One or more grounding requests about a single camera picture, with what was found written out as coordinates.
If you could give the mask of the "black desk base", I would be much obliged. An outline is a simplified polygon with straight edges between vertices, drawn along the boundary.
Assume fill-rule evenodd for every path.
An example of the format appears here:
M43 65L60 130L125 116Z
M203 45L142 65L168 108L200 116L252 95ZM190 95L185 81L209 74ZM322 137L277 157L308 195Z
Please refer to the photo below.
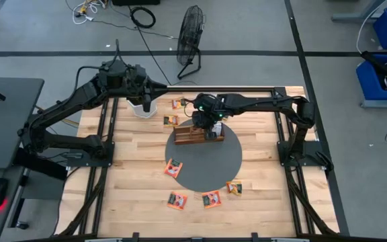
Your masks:
M7 227L27 229L29 224L19 220L26 200L56 200L67 178L64 166L49 159L31 155L19 148L14 165L23 168Z

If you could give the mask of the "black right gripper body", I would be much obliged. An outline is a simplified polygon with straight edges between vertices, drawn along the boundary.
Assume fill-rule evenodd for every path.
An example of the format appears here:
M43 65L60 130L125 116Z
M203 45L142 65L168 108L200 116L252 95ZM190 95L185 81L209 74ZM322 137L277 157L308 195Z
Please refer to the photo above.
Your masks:
M211 95L200 93L193 100L196 109L192 112L191 119L196 128L209 130L222 119L227 119L229 113L225 108L227 94Z

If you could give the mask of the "brown wooden tea organizer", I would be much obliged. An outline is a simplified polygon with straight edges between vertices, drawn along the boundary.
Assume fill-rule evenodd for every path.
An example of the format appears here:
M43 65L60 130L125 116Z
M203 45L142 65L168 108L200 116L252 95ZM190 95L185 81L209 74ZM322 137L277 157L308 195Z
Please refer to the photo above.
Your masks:
M193 124L177 126L173 128L173 140L176 145L192 145L199 143L220 142L225 138L224 129L222 126L222 134L216 140L206 140L204 131L211 129L203 129L195 127Z

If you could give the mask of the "black computer case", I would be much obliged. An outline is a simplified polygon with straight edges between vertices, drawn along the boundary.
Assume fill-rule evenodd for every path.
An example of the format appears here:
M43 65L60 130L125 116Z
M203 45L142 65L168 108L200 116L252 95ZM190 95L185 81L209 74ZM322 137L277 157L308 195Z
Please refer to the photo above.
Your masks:
M112 3L116 6L159 5L161 0L112 0Z

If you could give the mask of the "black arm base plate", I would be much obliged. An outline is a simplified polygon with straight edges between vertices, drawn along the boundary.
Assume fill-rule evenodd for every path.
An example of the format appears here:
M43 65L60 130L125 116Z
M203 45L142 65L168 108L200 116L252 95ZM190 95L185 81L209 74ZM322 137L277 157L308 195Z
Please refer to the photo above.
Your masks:
M109 167L113 163L114 142L105 142L106 153L103 157L92 157L82 150L71 149L64 157L67 159L68 167Z
M284 167L316 166L322 167L326 171L334 170L334 164L331 158L325 155L321 142L306 141L301 158L296 159L289 156L289 142L282 141L277 143L280 164Z

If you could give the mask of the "black bar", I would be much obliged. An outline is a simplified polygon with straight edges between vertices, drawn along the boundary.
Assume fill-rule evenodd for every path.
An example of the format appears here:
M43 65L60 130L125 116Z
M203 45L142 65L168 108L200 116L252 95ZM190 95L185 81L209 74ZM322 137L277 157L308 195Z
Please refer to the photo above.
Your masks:
M387 66L378 59L378 57L387 58L387 55L374 55L371 52L364 51L360 56L372 64L381 74L387 76Z

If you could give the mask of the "orange snack packet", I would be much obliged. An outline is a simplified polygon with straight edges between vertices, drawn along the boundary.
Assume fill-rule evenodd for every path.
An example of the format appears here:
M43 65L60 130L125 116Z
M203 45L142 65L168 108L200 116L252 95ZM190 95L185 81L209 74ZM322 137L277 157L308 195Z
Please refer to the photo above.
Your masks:
M187 102L186 102L186 99L184 97L180 97L180 98L171 100L171 107L173 110L178 110L178 109L184 108L184 107L186 107L186 105L187 105Z
M179 125L179 117L174 115L165 115L163 117L163 125L168 127L174 127Z
M229 194L241 196L243 193L243 185L241 181L228 181L226 182L226 189Z

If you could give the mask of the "black floor fan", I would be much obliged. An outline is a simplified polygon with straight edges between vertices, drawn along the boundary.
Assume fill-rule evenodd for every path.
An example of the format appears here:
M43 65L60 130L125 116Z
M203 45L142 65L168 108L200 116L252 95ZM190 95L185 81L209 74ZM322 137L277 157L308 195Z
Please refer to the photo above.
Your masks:
M177 75L179 80L198 72L202 67L202 53L199 49L200 39L204 31L204 14L198 5L187 9L183 17L177 43L177 62L183 65ZM186 74L183 72L192 65L194 58L198 57L198 67Z

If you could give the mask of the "black desk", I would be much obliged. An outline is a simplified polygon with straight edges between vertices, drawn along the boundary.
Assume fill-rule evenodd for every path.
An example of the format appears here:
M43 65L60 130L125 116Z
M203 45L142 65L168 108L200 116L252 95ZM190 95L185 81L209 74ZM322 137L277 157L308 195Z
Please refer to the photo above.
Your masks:
M43 85L43 79L0 77L0 93L5 96L0 101L0 178L8 180L0 206L0 236L24 172L13 164L20 143L17 131L33 112Z

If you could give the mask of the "white hexagonal plant pot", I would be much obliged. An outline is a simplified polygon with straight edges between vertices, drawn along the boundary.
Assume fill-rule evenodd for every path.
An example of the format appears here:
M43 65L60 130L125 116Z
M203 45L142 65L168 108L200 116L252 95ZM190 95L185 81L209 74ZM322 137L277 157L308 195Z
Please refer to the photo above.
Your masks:
M149 112L145 112L142 106L142 101L136 98L127 98L128 104L131 106L134 115L139 118L151 118L157 113L157 101L153 100L150 105Z

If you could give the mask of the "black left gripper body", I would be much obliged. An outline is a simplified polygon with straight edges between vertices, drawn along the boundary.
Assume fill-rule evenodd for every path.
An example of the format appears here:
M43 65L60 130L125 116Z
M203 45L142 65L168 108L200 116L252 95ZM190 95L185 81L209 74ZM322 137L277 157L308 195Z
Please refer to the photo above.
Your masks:
M140 65L129 65L126 71L126 83L130 97L140 97L145 93L149 81L146 69Z

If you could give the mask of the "grey round placemat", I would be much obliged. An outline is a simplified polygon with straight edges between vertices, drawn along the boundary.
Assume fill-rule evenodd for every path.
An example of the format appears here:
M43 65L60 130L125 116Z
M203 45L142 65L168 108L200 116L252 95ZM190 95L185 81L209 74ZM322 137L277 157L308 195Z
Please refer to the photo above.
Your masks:
M222 141L191 145L176 145L175 134L169 135L165 160L183 163L177 183L195 192L209 192L223 188L236 177L243 160L242 146L230 127L223 124L222 132Z

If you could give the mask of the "red orange tea packet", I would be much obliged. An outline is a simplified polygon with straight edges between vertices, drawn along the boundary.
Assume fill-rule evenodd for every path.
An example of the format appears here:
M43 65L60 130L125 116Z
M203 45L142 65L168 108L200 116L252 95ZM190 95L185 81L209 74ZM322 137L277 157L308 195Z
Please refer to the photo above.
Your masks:
M222 204L218 190L202 193L202 201L204 208L213 208Z
M171 192L167 201L167 206L177 210L183 210L186 202L187 196L177 192Z
M183 167L182 162L176 161L173 158L171 158L164 169L164 173L167 175L170 175L173 178L177 178L182 167Z

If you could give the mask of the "blue bin with black parts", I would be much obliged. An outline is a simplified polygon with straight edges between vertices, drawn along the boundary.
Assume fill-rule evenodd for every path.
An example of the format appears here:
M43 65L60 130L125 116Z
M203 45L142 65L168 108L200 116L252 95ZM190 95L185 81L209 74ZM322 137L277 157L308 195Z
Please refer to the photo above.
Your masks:
M387 54L375 54L374 57L382 64L387 63ZM359 84L367 100L387 100L387 90L384 89L384 76L378 74L374 66L364 61L356 68Z

